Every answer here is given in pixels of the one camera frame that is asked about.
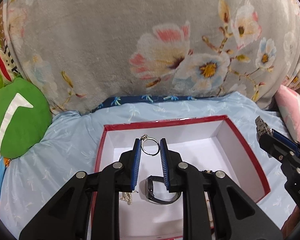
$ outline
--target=metal screw cap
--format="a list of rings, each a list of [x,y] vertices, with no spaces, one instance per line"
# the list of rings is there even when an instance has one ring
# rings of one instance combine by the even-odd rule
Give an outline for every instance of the metal screw cap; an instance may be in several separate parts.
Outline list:
[[[83,179],[86,176],[86,173],[84,171],[78,171],[75,175],[78,179]]]
[[[216,176],[222,179],[226,176],[226,174],[223,171],[216,171]]]
[[[181,168],[181,169],[186,169],[186,168],[188,168],[188,163],[179,163],[178,164],[178,166],[179,166],[179,168]]]
[[[115,169],[120,169],[122,167],[122,163],[116,162],[116,163],[112,164],[112,167],[114,167]]]

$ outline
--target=gray floral blanket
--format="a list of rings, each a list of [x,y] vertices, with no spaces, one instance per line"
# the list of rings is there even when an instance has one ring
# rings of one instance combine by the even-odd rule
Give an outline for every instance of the gray floral blanket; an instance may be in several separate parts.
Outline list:
[[[267,107],[300,87],[297,0],[4,0],[5,40],[51,110],[111,96],[211,97]]]

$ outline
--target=green stuffed toy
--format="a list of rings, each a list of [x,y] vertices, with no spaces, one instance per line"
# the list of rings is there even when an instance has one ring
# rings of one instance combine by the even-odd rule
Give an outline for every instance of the green stuffed toy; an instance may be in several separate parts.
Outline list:
[[[40,142],[51,124],[49,104],[30,82],[16,78],[0,89],[0,155],[14,159]]]

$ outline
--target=wristwatch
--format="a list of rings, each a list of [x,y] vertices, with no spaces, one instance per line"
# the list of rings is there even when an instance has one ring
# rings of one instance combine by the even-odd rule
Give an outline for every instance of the wristwatch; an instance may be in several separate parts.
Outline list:
[[[153,192],[153,182],[154,181],[164,183],[163,177],[149,176],[148,178],[146,178],[145,190],[146,190],[146,198],[147,199],[149,199],[153,202],[156,202],[158,204],[168,205],[168,204],[172,204],[173,202],[177,201],[180,198],[181,192],[178,192],[176,194],[177,197],[171,201],[166,201],[166,200],[161,200],[161,199],[155,198],[154,192]]]

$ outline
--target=silver ring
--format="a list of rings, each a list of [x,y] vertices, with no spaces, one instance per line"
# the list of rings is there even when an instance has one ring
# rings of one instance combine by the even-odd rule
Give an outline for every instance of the silver ring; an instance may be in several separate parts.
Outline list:
[[[148,154],[148,155],[151,155],[151,156],[156,156],[156,155],[160,152],[160,144],[158,143],[158,141],[157,141],[156,139],[154,139],[154,138],[152,138],[152,137],[149,137],[148,135],[145,134],[145,135],[141,136],[140,140],[141,140],[141,149],[142,149],[142,151],[143,151],[145,154]],[[157,146],[158,146],[158,151],[157,151],[155,154],[150,154],[150,153],[148,153],[148,152],[145,151],[145,149],[144,149],[144,147],[143,147],[143,143],[144,143],[146,140],[154,141],[154,142],[157,144]]]

